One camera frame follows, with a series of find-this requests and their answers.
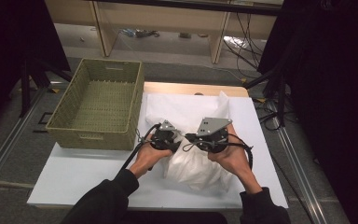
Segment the basket handle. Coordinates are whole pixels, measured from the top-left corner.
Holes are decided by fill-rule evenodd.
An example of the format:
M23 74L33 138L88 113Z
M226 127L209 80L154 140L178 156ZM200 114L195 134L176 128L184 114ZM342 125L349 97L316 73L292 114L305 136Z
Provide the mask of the basket handle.
M77 134L81 139L87 140L103 140L103 133L78 133Z
M124 70L124 63L122 62L104 62L106 69Z

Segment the metal bracket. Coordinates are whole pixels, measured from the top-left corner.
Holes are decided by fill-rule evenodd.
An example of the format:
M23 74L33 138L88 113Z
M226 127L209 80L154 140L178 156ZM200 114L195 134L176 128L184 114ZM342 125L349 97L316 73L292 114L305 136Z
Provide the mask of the metal bracket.
M159 129L161 131L177 131L176 127L173 126L169 121L167 121L166 119L164 120L164 122L162 122L161 126L159 126Z
M232 119L203 118L196 136L211 135L232 123Z

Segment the hand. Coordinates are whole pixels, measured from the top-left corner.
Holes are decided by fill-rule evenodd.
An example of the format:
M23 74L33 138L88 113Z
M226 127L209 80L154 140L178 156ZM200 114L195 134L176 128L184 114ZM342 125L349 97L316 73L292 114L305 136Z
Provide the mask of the hand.
M227 126L227 131L237 136L232 124ZM231 135L228 136L228 142L241 144L238 138ZM245 151L242 147L228 146L219 153L208 152L208 159L218 162L227 171L236 175L248 193L257 193L262 190L255 179L255 175L249 166Z
M150 146L150 143L146 143L139 149L135 163L130 167L130 171L136 178L139 178L146 174L147 170L153 167L161 158L171 155L172 151L169 149L157 150Z

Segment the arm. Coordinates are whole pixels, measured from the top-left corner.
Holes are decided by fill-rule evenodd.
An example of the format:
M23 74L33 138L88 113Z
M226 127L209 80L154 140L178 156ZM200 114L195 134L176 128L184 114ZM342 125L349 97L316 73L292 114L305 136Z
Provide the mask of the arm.
M232 124L227 126L229 133L235 133ZM229 136L231 143L241 141ZM240 194L242 200L241 223L290 223L283 207L276 206L269 195L268 188L261 188L252 172L246 154L241 147L229 146L219 153L208 153L208 159L218 162L223 168L236 175L245 188Z
M159 159L172 155L143 145L129 170L121 170L112 181L104 180L87 192L69 211L62 223L117 223L126 213L128 197L138 189L138 178Z

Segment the metal rail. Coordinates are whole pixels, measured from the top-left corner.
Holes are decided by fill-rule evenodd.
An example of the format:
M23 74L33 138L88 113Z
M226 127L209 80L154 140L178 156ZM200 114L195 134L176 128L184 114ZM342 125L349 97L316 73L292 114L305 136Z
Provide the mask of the metal rail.
M276 111L275 104L272 102L268 103L268 106L271 110ZM277 118L274 118L274 123L276 127L279 125L279 121ZM305 202L307 203L307 207L309 208L310 215L314 221L314 223L327 223L324 212L322 210L321 205L316 198L315 193L313 192L312 187L310 186L310 182L307 178L307 175L304 172L304 169L301 166L301 163L296 154L295 148L290 141L289 135L284 127L281 127L278 131L279 137L282 141L284 151L286 152L287 158L289 159L290 165L295 173L296 180L298 185L300 186L301 192L305 198Z
M19 140L22 132L24 131L24 127L28 123L29 118L33 115L34 110L37 104L40 102L40 99L47 91L46 88L39 89L34 98L31 102L31 107L28 112L17 121L16 125L12 129L10 135L5 140L4 144L0 147L0 169L2 168L3 164L5 163L8 155L10 154L13 147L16 145L17 141Z

